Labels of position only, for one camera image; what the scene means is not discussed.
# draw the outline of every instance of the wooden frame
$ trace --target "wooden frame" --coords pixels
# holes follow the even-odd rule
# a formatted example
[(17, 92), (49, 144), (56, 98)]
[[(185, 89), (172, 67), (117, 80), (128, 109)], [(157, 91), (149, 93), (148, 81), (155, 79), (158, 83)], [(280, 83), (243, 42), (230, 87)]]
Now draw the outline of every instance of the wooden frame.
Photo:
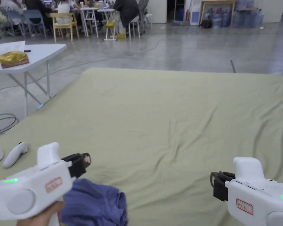
[(201, 2), (201, 8), (200, 8), (200, 12), (201, 13), (201, 18), (199, 21), (199, 24), (202, 23), (203, 20), (203, 15), (204, 15), (204, 11), (205, 11), (205, 6), (206, 5), (216, 5), (216, 4), (230, 4), (232, 5), (232, 16), (231, 16), (231, 24), (233, 22), (233, 12), (235, 10), (235, 0), (202, 0)]

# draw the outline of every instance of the doorway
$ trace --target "doorway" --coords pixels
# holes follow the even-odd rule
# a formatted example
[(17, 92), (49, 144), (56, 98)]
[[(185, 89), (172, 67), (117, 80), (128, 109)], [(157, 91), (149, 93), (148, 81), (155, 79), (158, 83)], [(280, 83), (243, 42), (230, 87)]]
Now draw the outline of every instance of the doorway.
[(183, 21), (184, 18), (184, 3), (185, 0), (167, 0), (167, 23)]

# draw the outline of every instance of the blue cloth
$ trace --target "blue cloth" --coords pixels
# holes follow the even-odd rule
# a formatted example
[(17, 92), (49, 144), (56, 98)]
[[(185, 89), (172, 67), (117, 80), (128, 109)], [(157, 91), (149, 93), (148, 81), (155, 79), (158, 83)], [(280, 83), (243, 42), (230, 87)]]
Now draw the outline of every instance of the blue cloth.
[(64, 195), (64, 201), (61, 215), (67, 226), (126, 226), (128, 223), (125, 193), (115, 187), (77, 179), (71, 191)]

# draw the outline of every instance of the gold foil wrapper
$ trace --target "gold foil wrapper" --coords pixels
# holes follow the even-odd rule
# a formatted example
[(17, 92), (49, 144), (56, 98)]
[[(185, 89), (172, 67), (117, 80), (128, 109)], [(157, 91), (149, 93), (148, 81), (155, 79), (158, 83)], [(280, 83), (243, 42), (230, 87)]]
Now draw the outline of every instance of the gold foil wrapper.
[(28, 64), (27, 54), (19, 51), (11, 51), (0, 55), (2, 68), (14, 67), (22, 64)]

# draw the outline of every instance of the white stool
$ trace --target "white stool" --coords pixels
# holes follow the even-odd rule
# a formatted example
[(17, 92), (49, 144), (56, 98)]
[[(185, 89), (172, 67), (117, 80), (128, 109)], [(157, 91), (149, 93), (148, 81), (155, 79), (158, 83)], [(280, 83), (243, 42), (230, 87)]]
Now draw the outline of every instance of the white stool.
[(153, 30), (153, 24), (152, 24), (152, 14), (148, 13), (145, 15), (144, 20), (146, 23), (150, 24), (151, 23), (151, 30)]
[(131, 40), (131, 26), (130, 24), (133, 24), (133, 37), (135, 37), (135, 29), (134, 29), (134, 23), (137, 22), (137, 28), (139, 31), (139, 15), (135, 17), (130, 23), (129, 23), (129, 39)]

